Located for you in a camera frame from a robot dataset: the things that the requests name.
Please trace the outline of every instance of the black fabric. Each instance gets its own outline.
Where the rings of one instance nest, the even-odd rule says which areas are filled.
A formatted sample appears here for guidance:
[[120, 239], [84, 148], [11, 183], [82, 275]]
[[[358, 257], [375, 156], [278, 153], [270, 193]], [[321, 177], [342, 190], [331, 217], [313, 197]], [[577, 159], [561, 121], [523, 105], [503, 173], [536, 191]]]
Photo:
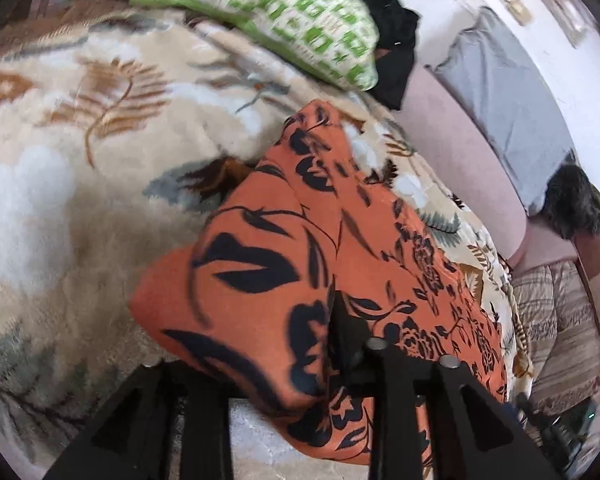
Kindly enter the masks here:
[[377, 49], [390, 52], [376, 60], [378, 84], [368, 92], [391, 110], [399, 110], [415, 62], [419, 15], [398, 0], [364, 0], [380, 33]]

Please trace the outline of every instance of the black floral pattern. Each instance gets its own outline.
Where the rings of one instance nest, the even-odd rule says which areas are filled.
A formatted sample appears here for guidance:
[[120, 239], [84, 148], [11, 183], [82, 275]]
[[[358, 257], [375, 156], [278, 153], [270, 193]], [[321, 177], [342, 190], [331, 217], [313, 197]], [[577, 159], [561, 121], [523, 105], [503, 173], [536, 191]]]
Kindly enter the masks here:
[[474, 333], [474, 341], [480, 350], [480, 354], [482, 355], [482, 369], [485, 374], [493, 372], [496, 361], [497, 354], [496, 351], [491, 347], [489, 340], [484, 336], [484, 332], [482, 331], [482, 327], [480, 327], [478, 321], [475, 319], [471, 319], [472, 324], [472, 332]]
[[289, 347], [295, 361], [289, 379], [299, 392], [317, 397], [324, 393], [324, 384], [318, 380], [322, 370], [309, 372], [306, 368], [322, 357], [326, 339], [327, 307], [321, 301], [312, 305], [297, 304], [291, 311], [287, 326]]
[[408, 242], [409, 240], [411, 240], [411, 234], [409, 233], [405, 225], [401, 224], [400, 222], [396, 222], [394, 223], [394, 227], [400, 234], [400, 239], [403, 242]]
[[296, 164], [296, 173], [302, 177], [304, 183], [312, 189], [333, 193], [335, 190], [331, 183], [330, 170], [320, 157], [321, 153], [330, 152], [331, 147], [304, 128], [296, 128], [289, 136], [289, 146], [296, 155], [304, 156]]
[[302, 417], [289, 424], [286, 432], [298, 442], [311, 447], [323, 447], [331, 439], [333, 427], [321, 402], [316, 402]]
[[183, 330], [163, 330], [162, 332], [183, 345], [189, 355], [208, 375], [227, 383], [232, 382], [217, 366], [217, 363], [225, 364], [229, 369], [236, 370], [249, 381], [258, 394], [261, 407], [266, 409], [269, 414], [273, 416], [289, 414], [266, 375], [249, 358], [202, 334]]
[[357, 449], [351, 457], [369, 453], [371, 420], [365, 409], [368, 399], [351, 396], [342, 382], [341, 370], [334, 366], [336, 361], [334, 349], [329, 348], [329, 422], [339, 433], [347, 431], [336, 449]]
[[[263, 230], [277, 232], [266, 225]], [[216, 272], [214, 277], [237, 290], [248, 294], [261, 294], [286, 283], [300, 279], [293, 264], [282, 254], [260, 247], [243, 245], [231, 233], [220, 233], [206, 247], [204, 252], [190, 262], [187, 292], [192, 313], [206, 327], [211, 326], [208, 315], [201, 309], [196, 291], [196, 270], [213, 262], [232, 262], [235, 269]], [[258, 266], [256, 269], [240, 268], [240, 264]]]
[[402, 325], [388, 323], [382, 336], [412, 357], [437, 360], [446, 353], [438, 334], [420, 329], [411, 316], [407, 317]]
[[480, 373], [480, 370], [478, 370], [478, 365], [476, 363], [471, 365], [471, 373], [474, 375], [477, 381], [482, 380], [482, 374]]
[[430, 238], [425, 238], [419, 234], [413, 235], [413, 259], [418, 268], [422, 271], [422, 279], [427, 284], [428, 289], [436, 296], [439, 290], [443, 290], [440, 273], [433, 266], [434, 247]]

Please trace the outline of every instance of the gray pillow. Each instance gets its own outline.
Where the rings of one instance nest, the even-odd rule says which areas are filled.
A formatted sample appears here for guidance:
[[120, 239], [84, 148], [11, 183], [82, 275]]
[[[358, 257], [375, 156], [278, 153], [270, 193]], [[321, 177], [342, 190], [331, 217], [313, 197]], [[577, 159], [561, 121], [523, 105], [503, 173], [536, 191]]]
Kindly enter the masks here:
[[525, 49], [493, 10], [482, 7], [434, 74], [487, 139], [526, 212], [538, 213], [547, 182], [573, 141]]

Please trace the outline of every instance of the fleece blanket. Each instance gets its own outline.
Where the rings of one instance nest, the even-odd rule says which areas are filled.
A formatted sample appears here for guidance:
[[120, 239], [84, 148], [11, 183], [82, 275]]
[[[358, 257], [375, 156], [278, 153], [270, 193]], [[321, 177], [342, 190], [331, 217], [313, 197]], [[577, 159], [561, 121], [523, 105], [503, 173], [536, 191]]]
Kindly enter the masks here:
[[526, 388], [526, 339], [488, 232], [384, 107], [213, 22], [130, 10], [0, 59], [0, 450], [21, 478], [41, 478], [138, 365], [170, 357], [128, 312], [140, 274], [196, 240], [314, 99], [346, 118], [357, 165], [418, 210], [451, 261], [474, 254], [467, 283], [501, 325], [507, 393]]

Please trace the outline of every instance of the green and white fabric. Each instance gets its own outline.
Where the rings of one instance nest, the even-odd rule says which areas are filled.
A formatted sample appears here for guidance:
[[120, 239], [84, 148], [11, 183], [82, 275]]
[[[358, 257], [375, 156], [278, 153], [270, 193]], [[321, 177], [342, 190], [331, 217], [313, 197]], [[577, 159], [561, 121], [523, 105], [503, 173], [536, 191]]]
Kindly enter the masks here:
[[296, 66], [344, 89], [378, 82], [378, 30], [362, 0], [131, 0], [185, 6], [233, 23]]

